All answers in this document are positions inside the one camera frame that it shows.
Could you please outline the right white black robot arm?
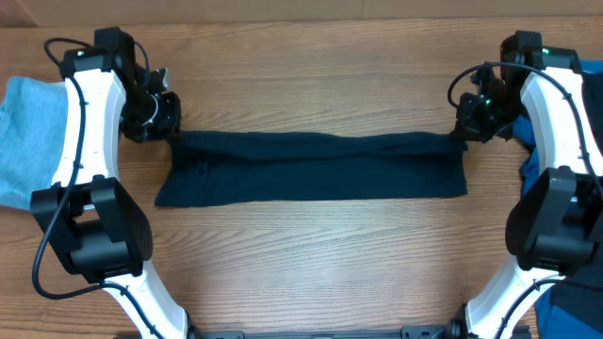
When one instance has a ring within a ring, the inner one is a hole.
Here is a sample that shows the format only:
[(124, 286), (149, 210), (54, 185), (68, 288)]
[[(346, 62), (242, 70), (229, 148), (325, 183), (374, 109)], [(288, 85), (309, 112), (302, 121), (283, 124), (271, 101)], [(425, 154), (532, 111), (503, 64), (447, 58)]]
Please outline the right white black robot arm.
[(505, 262), (451, 323), (450, 335), (513, 338), (539, 297), (602, 256), (602, 154), (584, 105), (585, 74), (576, 51), (507, 41), (498, 62), (466, 74), (478, 91), (455, 104), (454, 136), (510, 138), (525, 114), (539, 172), (507, 219)]

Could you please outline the dark navy t-shirt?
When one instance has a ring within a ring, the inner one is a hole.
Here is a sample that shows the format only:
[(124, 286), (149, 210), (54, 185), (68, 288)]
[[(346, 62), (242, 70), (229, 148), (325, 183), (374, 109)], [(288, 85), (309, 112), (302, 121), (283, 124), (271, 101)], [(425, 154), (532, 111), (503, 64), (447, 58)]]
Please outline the dark navy t-shirt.
[(173, 139), (155, 204), (455, 198), (464, 141), (426, 132), (370, 137), (188, 131)]

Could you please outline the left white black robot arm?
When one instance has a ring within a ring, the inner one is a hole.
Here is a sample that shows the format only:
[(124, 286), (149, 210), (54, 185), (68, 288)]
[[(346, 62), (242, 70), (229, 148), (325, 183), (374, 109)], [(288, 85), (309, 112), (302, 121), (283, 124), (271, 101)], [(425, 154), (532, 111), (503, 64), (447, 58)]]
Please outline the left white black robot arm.
[(179, 98), (166, 70), (137, 63), (142, 49), (130, 39), (78, 41), (57, 63), (68, 95), (67, 130), (50, 187), (31, 197), (43, 232), (32, 282), (47, 299), (106, 291), (142, 338), (192, 338), (187, 311), (151, 260), (149, 221), (118, 174), (120, 137), (144, 143), (180, 132)]

